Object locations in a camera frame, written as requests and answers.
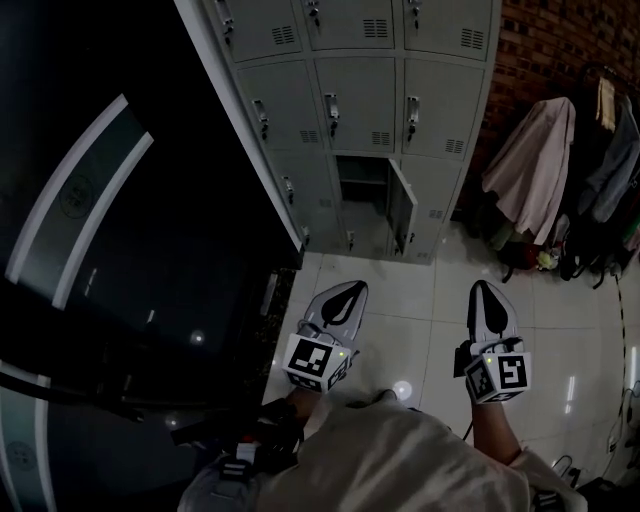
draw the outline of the pink jacket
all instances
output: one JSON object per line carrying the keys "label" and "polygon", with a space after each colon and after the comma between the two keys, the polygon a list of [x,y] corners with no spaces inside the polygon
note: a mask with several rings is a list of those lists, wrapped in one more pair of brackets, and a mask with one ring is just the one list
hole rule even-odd
{"label": "pink jacket", "polygon": [[544,244],[567,180],[576,111],[568,98],[539,101],[482,177],[485,192],[498,194],[498,208],[518,233],[527,229]]}

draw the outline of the open locker door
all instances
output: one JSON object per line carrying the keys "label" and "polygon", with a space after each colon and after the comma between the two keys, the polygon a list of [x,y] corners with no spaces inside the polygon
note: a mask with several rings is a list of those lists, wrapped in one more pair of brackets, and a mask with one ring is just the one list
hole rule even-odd
{"label": "open locker door", "polygon": [[406,256],[408,252],[417,213],[418,200],[411,190],[411,185],[400,171],[398,164],[389,159],[387,220],[402,256]]}

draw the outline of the white tile floor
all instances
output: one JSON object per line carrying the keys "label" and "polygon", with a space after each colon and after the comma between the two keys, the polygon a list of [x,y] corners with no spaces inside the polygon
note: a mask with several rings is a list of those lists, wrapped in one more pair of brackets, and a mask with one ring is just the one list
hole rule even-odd
{"label": "white tile floor", "polygon": [[[503,290],[514,305],[520,334],[533,353],[532,390],[505,404],[516,436],[550,464],[571,455],[574,465],[583,469],[583,481],[600,476],[610,461],[606,476],[617,479],[631,451],[620,446],[613,460],[607,453],[608,439],[619,437],[616,418],[623,386],[615,280],[607,278],[594,291],[595,280],[588,273],[568,283],[550,275],[516,273],[503,285],[502,272],[484,245],[466,237],[457,224],[450,226],[430,266],[307,254],[296,277],[264,401],[291,389],[280,369],[281,357],[289,333],[296,331],[312,297],[337,283],[362,279],[369,285],[369,299],[357,338],[361,355],[347,378],[323,398],[308,433],[322,423],[331,404],[405,381],[411,386],[405,401],[408,407],[437,416],[456,434],[464,434],[471,413],[463,379],[452,378],[454,349],[468,338],[469,289],[476,280],[485,279]],[[620,281],[620,288],[627,337],[625,385],[629,386],[633,374],[640,378],[637,262]],[[569,397],[572,377],[574,391]],[[640,417],[640,400],[635,405],[634,417]],[[623,430],[623,442],[628,432]]]}

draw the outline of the locker vent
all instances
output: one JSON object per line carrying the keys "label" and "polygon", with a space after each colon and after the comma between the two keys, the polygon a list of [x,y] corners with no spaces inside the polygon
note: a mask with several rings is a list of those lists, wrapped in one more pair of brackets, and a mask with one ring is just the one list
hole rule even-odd
{"label": "locker vent", "polygon": [[318,143],[318,132],[315,130],[300,130],[300,137],[305,144]]}
{"label": "locker vent", "polygon": [[460,37],[460,46],[463,48],[482,50],[484,48],[484,32],[463,28],[462,36]]}
{"label": "locker vent", "polygon": [[387,20],[362,20],[364,37],[389,37]]}
{"label": "locker vent", "polygon": [[271,35],[273,36],[273,42],[276,44],[295,43],[293,29],[290,25],[287,25],[286,27],[272,28]]}
{"label": "locker vent", "polygon": [[456,155],[459,155],[460,153],[462,153],[463,149],[464,149],[464,141],[454,140],[454,139],[447,139],[447,143],[445,144],[445,147],[444,147],[444,150],[447,153],[455,153]]}
{"label": "locker vent", "polygon": [[371,142],[374,146],[390,146],[391,134],[389,132],[371,132]]}

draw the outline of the red brick wall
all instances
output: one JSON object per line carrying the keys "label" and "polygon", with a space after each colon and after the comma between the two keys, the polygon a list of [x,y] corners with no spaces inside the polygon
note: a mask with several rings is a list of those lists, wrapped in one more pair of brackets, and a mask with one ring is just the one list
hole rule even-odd
{"label": "red brick wall", "polygon": [[639,43],[640,0],[503,0],[491,92],[458,206],[477,196],[479,174],[531,106],[571,96],[585,63],[638,83]]}

